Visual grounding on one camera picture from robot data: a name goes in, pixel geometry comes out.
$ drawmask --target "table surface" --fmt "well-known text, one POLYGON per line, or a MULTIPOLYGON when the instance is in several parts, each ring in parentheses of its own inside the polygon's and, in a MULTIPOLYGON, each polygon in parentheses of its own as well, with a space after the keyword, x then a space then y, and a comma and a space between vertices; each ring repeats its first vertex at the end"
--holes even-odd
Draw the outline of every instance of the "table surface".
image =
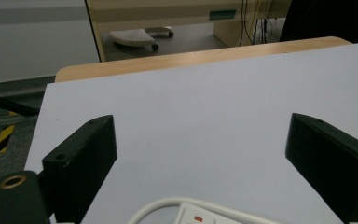
POLYGON ((202 63, 215 63, 278 53, 323 49, 349 44, 350 42, 344 39, 329 36, 264 45, 178 53, 108 63, 82 64, 61 69, 57 73, 55 81, 63 82, 92 77, 107 77, 126 73, 190 66, 202 63))
MULTIPOLYGON (((358 138, 358 44, 54 83, 26 169, 84 122, 115 117, 118 159, 83 223, 185 196, 281 223, 340 223, 284 157, 292 113, 358 138)), ((177 210, 143 223, 173 223, 177 210)))

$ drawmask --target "power strip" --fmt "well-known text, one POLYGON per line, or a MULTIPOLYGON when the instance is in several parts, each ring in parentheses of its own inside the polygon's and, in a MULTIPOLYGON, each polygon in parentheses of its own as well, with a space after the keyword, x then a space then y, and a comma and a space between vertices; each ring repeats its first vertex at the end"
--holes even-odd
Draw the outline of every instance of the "power strip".
POLYGON ((240 224, 191 203, 181 203, 174 224, 240 224))

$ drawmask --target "white wall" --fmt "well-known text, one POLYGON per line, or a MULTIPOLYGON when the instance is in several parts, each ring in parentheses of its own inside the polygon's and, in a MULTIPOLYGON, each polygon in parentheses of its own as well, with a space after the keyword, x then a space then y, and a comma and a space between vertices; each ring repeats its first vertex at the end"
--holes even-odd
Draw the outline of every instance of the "white wall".
POLYGON ((83 0, 0 0, 0 82, 98 61, 83 0))

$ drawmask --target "floor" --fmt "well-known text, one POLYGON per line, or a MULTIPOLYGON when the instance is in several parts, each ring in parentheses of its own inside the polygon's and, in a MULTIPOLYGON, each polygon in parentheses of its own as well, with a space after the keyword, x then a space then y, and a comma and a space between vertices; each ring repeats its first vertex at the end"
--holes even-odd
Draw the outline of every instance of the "floor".
MULTIPOLYGON (((267 43, 278 42, 284 19, 270 20, 267 22, 265 40, 267 43)), ((168 38, 167 34, 153 33, 159 44, 158 51, 150 47, 131 48, 119 47, 112 43, 109 34, 104 34, 105 51, 108 61, 124 60, 138 57, 148 57, 180 52, 189 52, 205 49, 221 49, 226 46, 213 36, 213 25, 195 24, 186 26, 174 26, 174 37, 168 38)), ((263 42, 261 28, 257 27, 255 43, 263 42)), ((44 77, 25 81, 0 83, 0 96, 14 102, 40 108, 47 84, 54 82, 54 77, 44 77)), ((8 112, 0 109, 0 116, 6 116, 8 112)), ((36 121, 16 124, 7 142, 7 150, 0 153, 0 176, 6 175, 24 168, 28 151, 33 139, 36 121)), ((0 127, 0 134, 6 127, 0 127)))

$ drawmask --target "red switch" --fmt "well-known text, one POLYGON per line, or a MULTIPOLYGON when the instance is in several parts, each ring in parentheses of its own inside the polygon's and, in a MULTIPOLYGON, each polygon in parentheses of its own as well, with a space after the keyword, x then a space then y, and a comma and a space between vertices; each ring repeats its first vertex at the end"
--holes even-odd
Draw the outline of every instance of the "red switch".
POLYGON ((202 217, 195 216, 194 219, 196 219, 196 221, 198 221, 198 222, 202 222, 202 217))

